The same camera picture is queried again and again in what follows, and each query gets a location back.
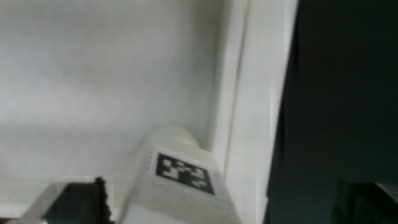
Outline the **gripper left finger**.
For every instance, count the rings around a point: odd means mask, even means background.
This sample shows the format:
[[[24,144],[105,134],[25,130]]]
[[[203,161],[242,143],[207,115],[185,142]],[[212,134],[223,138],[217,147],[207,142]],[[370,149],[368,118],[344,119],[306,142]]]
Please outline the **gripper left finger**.
[[[52,184],[11,224],[116,224],[105,179]]]

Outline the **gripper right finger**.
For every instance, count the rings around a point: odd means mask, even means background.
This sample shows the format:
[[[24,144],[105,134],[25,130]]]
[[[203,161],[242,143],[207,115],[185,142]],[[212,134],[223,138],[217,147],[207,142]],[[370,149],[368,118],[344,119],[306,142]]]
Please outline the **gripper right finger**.
[[[398,224],[398,201],[377,183],[338,182],[333,224]]]

